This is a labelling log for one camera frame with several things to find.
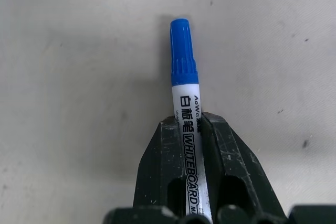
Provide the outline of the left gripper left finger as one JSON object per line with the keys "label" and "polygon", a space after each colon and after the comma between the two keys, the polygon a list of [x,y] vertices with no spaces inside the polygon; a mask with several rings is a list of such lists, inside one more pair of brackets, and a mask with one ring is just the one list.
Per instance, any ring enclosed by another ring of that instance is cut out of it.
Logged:
{"label": "left gripper left finger", "polygon": [[185,208],[185,175],[175,118],[159,122],[141,157],[133,205]]}

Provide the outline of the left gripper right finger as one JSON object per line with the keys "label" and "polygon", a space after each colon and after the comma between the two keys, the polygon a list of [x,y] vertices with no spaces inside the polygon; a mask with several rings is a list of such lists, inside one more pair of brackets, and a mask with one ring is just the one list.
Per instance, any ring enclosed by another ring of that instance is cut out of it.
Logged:
{"label": "left gripper right finger", "polygon": [[280,202],[256,155],[219,115],[202,115],[209,200],[212,209],[280,209]]}

